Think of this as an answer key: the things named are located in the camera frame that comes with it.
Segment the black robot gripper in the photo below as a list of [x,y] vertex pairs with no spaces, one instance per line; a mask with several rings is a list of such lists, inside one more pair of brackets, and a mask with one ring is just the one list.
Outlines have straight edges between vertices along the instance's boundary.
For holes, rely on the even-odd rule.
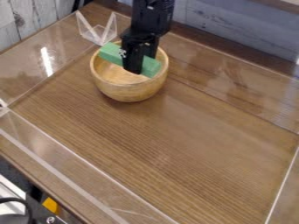
[[144,55],[153,58],[158,38],[170,30],[174,0],[133,0],[130,25],[122,31],[122,67],[140,74]]

